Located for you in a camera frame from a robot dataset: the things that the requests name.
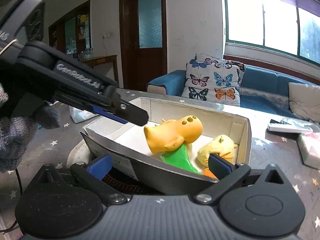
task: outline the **sofa backrest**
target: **sofa backrest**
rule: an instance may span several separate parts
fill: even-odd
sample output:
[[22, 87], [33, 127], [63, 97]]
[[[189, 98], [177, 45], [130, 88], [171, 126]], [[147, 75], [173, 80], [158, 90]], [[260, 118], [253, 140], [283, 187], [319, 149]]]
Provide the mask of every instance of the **sofa backrest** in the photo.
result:
[[241, 87], [288, 97], [289, 82], [312, 84], [287, 74], [247, 65], [241, 82]]

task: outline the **white remote control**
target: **white remote control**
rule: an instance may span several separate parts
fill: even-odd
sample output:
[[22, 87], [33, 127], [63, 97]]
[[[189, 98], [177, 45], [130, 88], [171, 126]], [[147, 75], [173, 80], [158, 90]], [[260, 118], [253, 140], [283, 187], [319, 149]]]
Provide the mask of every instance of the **white remote control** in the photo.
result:
[[298, 127], [291, 124], [282, 123], [270, 123], [268, 124], [268, 130], [272, 132], [287, 132], [287, 133], [305, 133], [313, 132], [310, 127]]

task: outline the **screw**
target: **screw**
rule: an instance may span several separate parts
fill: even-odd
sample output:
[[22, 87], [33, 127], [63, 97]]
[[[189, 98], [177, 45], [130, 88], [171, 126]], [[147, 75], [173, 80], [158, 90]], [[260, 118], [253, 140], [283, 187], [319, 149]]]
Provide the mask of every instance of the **screw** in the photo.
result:
[[199, 194], [196, 196], [196, 200], [201, 203], [207, 203], [212, 200], [212, 197], [208, 194]]
[[109, 196], [109, 198], [110, 198], [111, 201], [116, 202], [116, 203], [125, 200], [124, 195], [118, 194], [118, 193], [111, 194], [111, 195]]

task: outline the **sofa armrest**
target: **sofa armrest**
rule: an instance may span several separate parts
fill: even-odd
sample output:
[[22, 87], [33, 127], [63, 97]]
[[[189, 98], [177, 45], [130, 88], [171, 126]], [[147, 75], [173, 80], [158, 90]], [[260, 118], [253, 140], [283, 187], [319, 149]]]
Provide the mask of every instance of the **sofa armrest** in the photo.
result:
[[156, 89], [156, 87], [162, 87], [165, 89], [166, 95], [180, 97], [182, 95], [185, 84], [186, 71], [175, 70], [164, 76], [151, 80], [147, 85], [147, 92], [163, 94], [160, 88]]

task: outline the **blue sofa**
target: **blue sofa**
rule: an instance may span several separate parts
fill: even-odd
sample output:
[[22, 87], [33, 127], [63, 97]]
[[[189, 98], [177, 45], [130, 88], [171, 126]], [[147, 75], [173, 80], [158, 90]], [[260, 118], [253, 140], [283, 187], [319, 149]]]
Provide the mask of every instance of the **blue sofa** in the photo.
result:
[[[279, 72], [247, 66], [240, 87], [240, 106], [297, 118], [289, 109], [289, 82], [312, 84]], [[147, 91], [180, 97], [185, 83], [186, 71], [175, 70], [150, 81]]]

